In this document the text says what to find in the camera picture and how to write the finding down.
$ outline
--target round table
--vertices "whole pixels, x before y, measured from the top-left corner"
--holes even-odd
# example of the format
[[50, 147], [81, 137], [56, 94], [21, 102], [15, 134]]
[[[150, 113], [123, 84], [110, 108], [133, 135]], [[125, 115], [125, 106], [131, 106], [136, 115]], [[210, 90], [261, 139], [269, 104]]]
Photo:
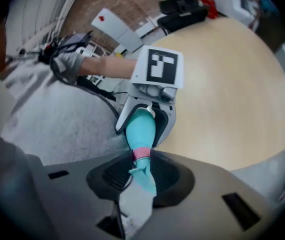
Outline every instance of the round table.
[[153, 44], [183, 53], [176, 123], [157, 148], [236, 170], [285, 149], [285, 73], [250, 29], [218, 18]]

